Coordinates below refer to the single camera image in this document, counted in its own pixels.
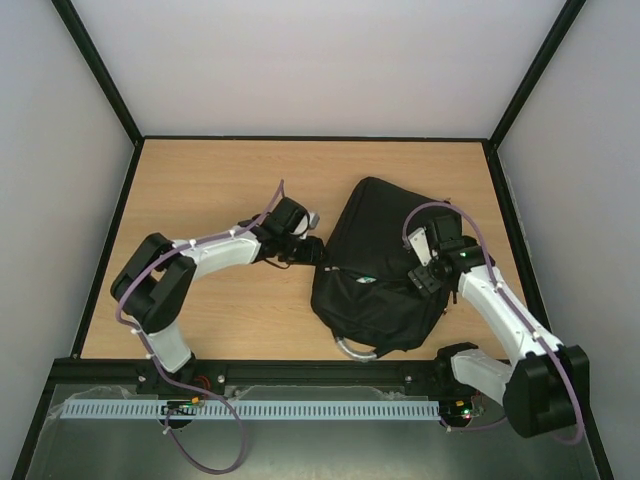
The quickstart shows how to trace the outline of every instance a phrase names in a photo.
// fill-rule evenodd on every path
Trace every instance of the robotic arm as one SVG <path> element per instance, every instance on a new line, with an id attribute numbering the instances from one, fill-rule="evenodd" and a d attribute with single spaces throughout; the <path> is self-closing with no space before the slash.
<path id="1" fill-rule="evenodd" d="M 438 359 L 450 366 L 453 379 L 502 405 L 523 437 L 575 424 L 567 388 L 544 346 L 560 360 L 582 406 L 589 398 L 586 354 L 579 346 L 565 347 L 544 328 L 506 285 L 493 259 L 489 257 L 491 265 L 487 265 L 482 247 L 456 232 L 454 217 L 445 216 L 409 235 L 421 262 L 409 278 L 425 295 L 447 284 L 455 292 L 455 302 L 459 292 L 487 321 L 509 363 L 487 356 L 471 343 L 445 347 Z"/>
<path id="2" fill-rule="evenodd" d="M 163 273 L 162 277 L 145 278 L 123 308 L 137 320 L 141 334 L 162 367 L 176 373 L 193 357 L 177 321 L 191 282 L 226 267 L 274 257 L 288 264 L 314 265 L 324 256 L 322 240 L 308 236 L 318 221 L 316 213 L 285 197 L 260 225 L 240 235 L 196 245 L 195 241 L 171 241 L 159 233 L 151 234 L 113 282 L 111 295 L 120 300 L 132 282 L 160 255 L 185 244 L 192 245 L 160 264 L 158 271 Z M 239 222 L 232 231 L 250 223 L 251 220 Z"/>
<path id="3" fill-rule="evenodd" d="M 162 273 L 159 279 L 144 278 L 123 305 L 125 313 L 137 320 L 162 367 L 175 374 L 195 358 L 177 323 L 191 282 L 229 266 L 269 258 L 287 264 L 316 265 L 324 257 L 324 246 L 321 239 L 308 236 L 308 232 L 318 221 L 317 214 L 285 197 L 261 224 L 242 234 L 197 244 L 194 240 L 168 240 L 154 233 L 127 262 L 114 281 L 111 294 L 120 301 L 141 272 L 161 255 L 184 247 L 158 265 L 157 270 Z M 239 222 L 232 231 L 240 231 L 250 223 L 251 220 Z M 409 278 L 425 295 L 443 285 L 460 292 L 489 323 L 509 363 L 487 356 L 471 343 L 451 345 L 442 348 L 437 357 L 445 366 L 447 381 L 470 385 L 498 402 L 523 437 L 576 423 L 565 383 L 543 342 L 560 360 L 582 406 L 589 398 L 586 354 L 578 346 L 565 347 L 547 331 L 505 284 L 495 262 L 485 256 L 481 246 L 458 231 L 455 218 L 445 216 L 413 232 L 409 244 L 421 265 L 409 273 Z M 530 328 L 525 328 L 523 318 Z"/>

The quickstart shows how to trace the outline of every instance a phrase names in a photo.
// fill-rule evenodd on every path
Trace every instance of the white cable tray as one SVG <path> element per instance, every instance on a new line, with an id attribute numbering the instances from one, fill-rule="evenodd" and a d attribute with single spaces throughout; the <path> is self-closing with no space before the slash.
<path id="1" fill-rule="evenodd" d="M 429 401 L 232 401 L 244 420 L 439 420 L 438 402 Z M 164 419 L 164 400 L 67 400 L 62 419 Z M 182 407 L 172 418 L 232 420 L 224 405 L 207 401 L 202 407 Z"/>

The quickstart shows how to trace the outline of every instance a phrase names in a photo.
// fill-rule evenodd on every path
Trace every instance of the wooden platform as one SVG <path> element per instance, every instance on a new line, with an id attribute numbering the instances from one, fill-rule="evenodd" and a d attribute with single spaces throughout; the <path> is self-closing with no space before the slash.
<path id="1" fill-rule="evenodd" d="M 318 211 L 327 240 L 356 183 L 377 176 L 432 198 L 451 198 L 480 225 L 504 277 L 522 291 L 478 143 L 147 140 L 83 358 L 141 358 L 139 340 L 114 320 L 109 286 L 146 235 L 193 238 L 226 230 L 259 213 L 280 178 L 288 196 Z M 233 267 L 195 282 L 180 315 L 202 359 L 344 360 L 309 306 L 313 268 Z M 449 306 L 421 348 L 385 359 L 432 359 L 438 348 L 471 341 L 504 352 L 480 315 Z"/>

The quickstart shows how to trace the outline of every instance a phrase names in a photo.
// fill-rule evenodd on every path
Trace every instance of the purple cable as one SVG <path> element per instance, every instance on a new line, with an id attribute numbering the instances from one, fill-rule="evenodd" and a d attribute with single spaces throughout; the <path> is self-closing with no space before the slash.
<path id="1" fill-rule="evenodd" d="M 206 237 L 199 238 L 199 239 L 197 239 L 195 241 L 195 244 L 193 246 L 202 245 L 203 243 L 213 242 L 215 240 L 222 240 L 222 239 L 225 239 L 225 238 L 229 238 L 232 235 L 233 236 L 242 235 L 243 233 L 248 232 L 249 230 L 251 230 L 253 227 L 255 227 L 257 224 L 259 224 L 260 222 L 262 222 L 265 219 L 265 217 L 269 214 L 269 212 L 275 206 L 275 203 L 278 200 L 278 197 L 280 195 L 282 195 L 282 197 L 284 197 L 284 180 L 280 180 L 280 184 L 278 185 L 278 189 L 273 194 L 273 197 L 271 198 L 271 201 L 269 202 L 267 207 L 249 225 L 247 225 L 246 227 L 242 227 L 242 228 L 238 229 L 237 231 L 234 231 L 233 234 L 230 231 L 228 231 L 228 232 L 217 233 L 215 235 L 209 235 L 209 236 L 206 236 Z M 160 265 L 161 263 L 165 262 L 167 259 L 171 258 L 172 256 L 182 252 L 183 250 L 187 250 L 189 248 L 192 248 L 192 244 L 191 243 L 186 243 L 184 245 L 180 245 L 178 247 L 173 248 L 172 250 L 168 251 L 167 253 L 164 253 L 163 255 L 160 255 L 156 260 L 151 262 L 149 264 L 149 266 L 147 268 L 145 268 L 142 271 L 142 273 L 140 273 L 140 275 L 138 275 L 133 280 L 133 282 L 131 282 L 131 285 L 129 285 L 129 288 L 127 288 L 125 290 L 124 294 L 120 298 L 120 301 L 118 302 L 118 306 L 116 307 L 116 315 L 115 316 L 116 316 L 116 320 L 119 323 L 134 329 L 138 334 L 141 333 L 140 325 L 137 322 L 131 322 L 129 320 L 125 320 L 124 318 L 122 318 L 122 312 L 123 312 L 124 305 L 127 303 L 127 300 L 129 299 L 129 297 L 131 296 L 133 291 L 136 288 L 138 288 L 140 283 L 142 283 L 142 281 L 145 278 L 147 278 L 151 274 L 151 272 L 158 265 Z M 201 463 L 196 461 L 191 455 L 189 455 L 187 453 L 187 451 L 184 449 L 184 447 L 182 446 L 182 444 L 180 443 L 180 441 L 178 440 L 178 438 L 176 437 L 176 435 L 173 433 L 173 431 L 169 427 L 169 419 L 170 419 L 171 415 L 174 413 L 174 411 L 170 411 L 167 414 L 167 416 L 165 417 L 165 421 L 164 421 L 165 428 L 168 429 L 168 430 L 165 430 L 165 432 L 174 441 L 174 443 L 178 447 L 178 450 L 180 451 L 180 453 L 185 457 L 185 459 L 191 465 L 193 465 L 195 468 L 197 468 L 198 470 L 200 470 L 201 472 L 204 472 L 204 473 L 208 473 L 208 474 L 211 474 L 211 475 L 222 475 L 224 473 L 229 473 L 229 472 L 232 472 L 232 471 L 236 470 L 240 465 L 242 465 L 242 462 L 244 461 L 246 453 L 247 453 L 247 432 L 245 430 L 244 424 L 242 423 L 242 420 L 240 419 L 240 416 L 238 415 L 238 412 L 236 412 L 236 410 L 233 408 L 233 406 L 223 396 L 217 395 L 217 394 L 215 394 L 213 392 L 210 392 L 210 391 L 205 390 L 203 388 L 196 387 L 194 385 L 188 385 L 186 383 L 177 382 L 177 381 L 173 380 L 172 378 L 170 378 L 167 375 L 167 373 L 165 372 L 164 368 L 162 367 L 162 364 L 160 363 L 160 360 L 158 360 L 158 357 L 155 356 L 153 348 L 149 344 L 149 341 L 146 339 L 146 337 L 144 335 L 138 335 L 138 338 L 140 338 L 140 341 L 142 342 L 142 345 L 147 350 L 149 355 L 151 355 L 151 359 L 153 360 L 153 364 L 155 365 L 156 369 L 158 370 L 158 374 L 162 377 L 162 379 L 165 382 L 167 382 L 170 385 L 173 385 L 175 387 L 183 388 L 185 390 L 190 390 L 192 392 L 196 392 L 196 393 L 199 393 L 201 395 L 206 395 L 211 400 L 219 401 L 220 403 L 222 403 L 229 410 L 229 413 L 231 413 L 231 415 L 233 415 L 233 417 L 235 418 L 236 422 L 238 423 L 238 426 L 240 427 L 240 434 L 241 434 L 240 453 L 238 454 L 238 457 L 233 462 L 233 464 L 231 464 L 227 468 L 223 468 L 223 469 L 219 469 L 219 470 L 218 469 L 214 469 L 214 468 L 209 468 L 209 467 L 206 467 L 206 466 L 202 465 Z"/>
<path id="2" fill-rule="evenodd" d="M 520 319 L 522 324 L 527 328 L 527 330 L 529 330 L 529 333 L 534 333 L 536 330 L 535 327 L 531 324 L 531 322 L 529 322 L 527 317 L 520 311 L 518 306 L 513 302 L 513 300 L 511 300 L 511 298 L 509 298 L 507 293 L 504 290 L 502 290 L 501 286 L 498 284 L 498 279 L 493 273 L 493 269 L 490 268 L 491 257 L 489 256 L 487 243 L 484 237 L 482 236 L 480 227 L 478 227 L 478 224 L 461 208 L 446 202 L 428 202 L 428 203 L 423 203 L 422 205 L 414 208 L 411 211 L 411 213 L 409 213 L 409 215 L 404 221 L 404 225 L 402 226 L 402 241 L 404 243 L 405 248 L 407 249 L 411 248 L 411 245 L 409 244 L 409 239 L 407 238 L 407 229 L 409 228 L 409 222 L 411 221 L 411 219 L 419 211 L 424 210 L 425 208 L 434 208 L 434 207 L 443 207 L 443 208 L 448 208 L 449 210 L 453 210 L 454 212 L 458 213 L 462 218 L 464 218 L 467 222 L 469 222 L 469 225 L 471 225 L 471 227 L 473 228 L 476 236 L 478 237 L 478 243 L 482 248 L 482 255 L 484 256 L 484 262 L 487 265 L 487 272 L 489 273 L 489 278 L 491 280 L 491 283 L 493 284 L 494 288 L 496 289 L 500 297 L 502 297 L 504 302 L 509 306 L 511 311 L 513 311 L 513 313 L 516 314 L 516 316 Z M 567 375 L 566 370 L 560 363 L 560 359 L 558 358 L 558 356 L 555 354 L 553 350 L 551 350 L 551 347 L 543 338 L 540 337 L 537 339 L 537 341 L 538 343 L 540 343 L 545 353 L 549 355 L 551 362 L 553 363 L 555 368 L 558 370 L 558 374 L 562 379 L 562 383 L 564 383 L 564 386 L 567 389 L 567 393 L 569 394 L 569 400 L 571 400 L 571 405 L 573 406 L 573 411 L 576 416 L 577 430 L 576 430 L 575 436 L 573 438 L 566 439 L 566 438 L 561 438 L 554 435 L 554 438 L 558 440 L 560 443 L 563 443 L 564 445 L 577 445 L 582 441 L 582 438 L 584 437 L 584 419 L 582 418 L 582 409 L 580 408 L 580 402 L 578 402 L 578 397 L 576 395 L 576 392 L 573 389 L 573 386 L 571 385 L 571 381 L 569 380 L 569 376 Z M 502 420 L 499 420 L 498 422 L 492 423 L 490 425 L 485 425 L 485 427 L 496 426 L 501 421 Z"/>

